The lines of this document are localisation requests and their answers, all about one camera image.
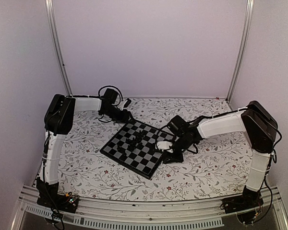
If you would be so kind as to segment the black chess piece cluster piece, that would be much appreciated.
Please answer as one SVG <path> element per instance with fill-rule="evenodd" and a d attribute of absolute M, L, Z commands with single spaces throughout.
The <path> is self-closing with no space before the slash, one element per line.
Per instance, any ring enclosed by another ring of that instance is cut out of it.
<path fill-rule="evenodd" d="M 144 146 L 142 140 L 146 133 L 144 131 L 135 132 L 135 137 L 126 139 L 123 144 L 117 144 L 117 151 L 122 155 L 127 156 L 128 153 L 133 152 L 135 149 L 142 149 Z"/>

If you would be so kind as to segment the black and grey chessboard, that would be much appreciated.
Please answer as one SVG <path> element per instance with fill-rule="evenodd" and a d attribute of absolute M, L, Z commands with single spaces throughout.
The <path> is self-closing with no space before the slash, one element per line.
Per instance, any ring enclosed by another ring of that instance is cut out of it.
<path fill-rule="evenodd" d="M 156 141 L 171 141 L 174 136 L 138 120 L 126 123 L 101 149 L 100 153 L 116 163 L 151 179 L 162 161 L 163 152 Z"/>

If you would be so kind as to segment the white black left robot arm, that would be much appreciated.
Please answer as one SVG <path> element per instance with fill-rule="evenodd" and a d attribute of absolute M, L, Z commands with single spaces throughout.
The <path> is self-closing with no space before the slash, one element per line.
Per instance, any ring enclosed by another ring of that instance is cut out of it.
<path fill-rule="evenodd" d="M 118 88 L 105 86 L 105 93 L 97 96 L 56 94 L 44 117 L 46 139 L 42 155 L 39 177 L 36 187 L 39 191 L 54 185 L 58 189 L 58 167 L 63 142 L 73 126 L 76 112 L 94 111 L 106 115 L 111 120 L 126 123 L 131 118 L 127 110 L 131 103 L 129 98 L 123 99 Z"/>

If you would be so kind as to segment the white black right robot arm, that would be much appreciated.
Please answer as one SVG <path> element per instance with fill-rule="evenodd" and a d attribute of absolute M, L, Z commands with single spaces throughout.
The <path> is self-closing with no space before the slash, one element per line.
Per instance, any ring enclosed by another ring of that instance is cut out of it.
<path fill-rule="evenodd" d="M 243 132 L 252 150 L 252 162 L 245 188 L 239 197 L 239 205 L 249 209 L 257 201 L 264 177 L 271 165 L 271 154 L 276 144 L 278 124 L 258 102 L 251 101 L 246 107 L 215 116 L 201 115 L 193 121 L 185 121 L 179 115 L 170 120 L 166 127 L 174 135 L 170 141 L 156 141 L 157 150 L 166 151 L 164 163 L 182 162 L 182 154 L 205 138 Z"/>

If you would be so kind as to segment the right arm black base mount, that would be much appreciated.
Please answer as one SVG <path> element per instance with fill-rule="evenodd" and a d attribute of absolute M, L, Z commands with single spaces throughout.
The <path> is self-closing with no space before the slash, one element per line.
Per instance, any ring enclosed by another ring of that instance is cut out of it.
<path fill-rule="evenodd" d="M 264 204 L 260 191 L 252 191 L 244 187 L 241 195 L 224 198 L 220 209 L 226 214 L 244 211 L 237 215 L 238 221 L 244 225 L 253 224 L 261 213 Z"/>

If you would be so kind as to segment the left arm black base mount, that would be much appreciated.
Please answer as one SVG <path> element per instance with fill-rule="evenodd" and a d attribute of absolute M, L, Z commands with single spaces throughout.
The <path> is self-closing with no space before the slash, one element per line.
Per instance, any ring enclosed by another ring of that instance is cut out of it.
<path fill-rule="evenodd" d="M 58 193 L 59 183 L 51 184 L 44 183 L 40 177 L 36 180 L 36 188 L 38 189 L 39 196 L 37 204 L 49 207 L 53 209 L 59 209 L 59 211 L 65 211 L 69 213 L 76 213 L 79 203 L 79 196 L 68 192 L 65 194 Z"/>

